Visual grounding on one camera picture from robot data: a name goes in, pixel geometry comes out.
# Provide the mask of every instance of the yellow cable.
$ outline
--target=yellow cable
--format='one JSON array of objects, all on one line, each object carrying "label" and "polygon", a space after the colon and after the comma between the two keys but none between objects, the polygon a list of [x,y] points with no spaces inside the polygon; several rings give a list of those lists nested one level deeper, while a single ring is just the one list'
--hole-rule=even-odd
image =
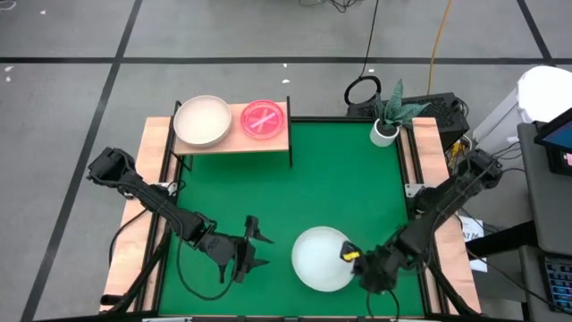
[{"label": "yellow cable", "polygon": [[445,13],[443,14],[443,20],[441,21],[441,26],[437,32],[437,39],[433,45],[433,52],[431,53],[431,63],[429,64],[429,84],[427,85],[427,95],[431,92],[431,87],[433,85],[433,63],[435,61],[435,55],[437,54],[437,47],[439,46],[439,39],[441,39],[441,34],[443,33],[443,28],[445,27],[445,21],[447,20],[447,15],[449,15],[450,4],[453,0],[447,1],[447,6],[445,7]]}]

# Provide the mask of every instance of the yellow tag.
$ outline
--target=yellow tag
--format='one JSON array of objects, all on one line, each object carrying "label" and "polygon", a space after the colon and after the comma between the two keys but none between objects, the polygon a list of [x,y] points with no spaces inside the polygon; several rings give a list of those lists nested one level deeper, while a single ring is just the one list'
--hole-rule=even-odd
[{"label": "yellow tag", "polygon": [[343,254],[343,259],[346,261],[351,261],[359,257],[358,251],[352,251],[351,253]]}]

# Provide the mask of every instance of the white pot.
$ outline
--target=white pot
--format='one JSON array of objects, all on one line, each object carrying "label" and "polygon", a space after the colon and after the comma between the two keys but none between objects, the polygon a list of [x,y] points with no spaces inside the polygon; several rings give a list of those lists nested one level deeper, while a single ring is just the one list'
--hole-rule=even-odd
[{"label": "white pot", "polygon": [[395,138],[397,138],[397,135],[400,134],[400,127],[399,126],[397,127],[397,130],[393,135],[385,136],[377,130],[377,124],[379,122],[380,119],[375,120],[374,126],[372,127],[372,131],[369,133],[369,138],[372,140],[372,143],[374,143],[376,146],[387,147],[390,144],[392,144]]}]

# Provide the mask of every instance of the potted plant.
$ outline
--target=potted plant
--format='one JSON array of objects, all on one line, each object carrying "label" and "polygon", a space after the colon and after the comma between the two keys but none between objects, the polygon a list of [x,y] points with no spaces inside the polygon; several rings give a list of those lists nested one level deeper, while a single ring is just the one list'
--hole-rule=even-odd
[{"label": "potted plant", "polygon": [[421,113],[429,104],[402,105],[403,81],[395,85],[391,98],[386,104],[379,94],[375,94],[375,112],[377,119],[369,134],[371,141],[378,147],[387,147],[397,138],[402,125],[411,124],[411,120]]}]

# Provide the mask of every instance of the white paper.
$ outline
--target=white paper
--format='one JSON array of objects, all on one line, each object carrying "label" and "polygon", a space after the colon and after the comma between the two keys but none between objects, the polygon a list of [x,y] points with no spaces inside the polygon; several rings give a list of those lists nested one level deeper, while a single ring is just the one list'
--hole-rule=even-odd
[{"label": "white paper", "polygon": [[[465,216],[459,216],[459,218],[461,218],[461,222],[463,223],[463,237],[465,242],[484,236],[484,230],[481,227],[483,220],[476,219],[477,223],[473,218]],[[471,260],[471,269],[479,272],[487,272],[486,264],[478,259]]]}]

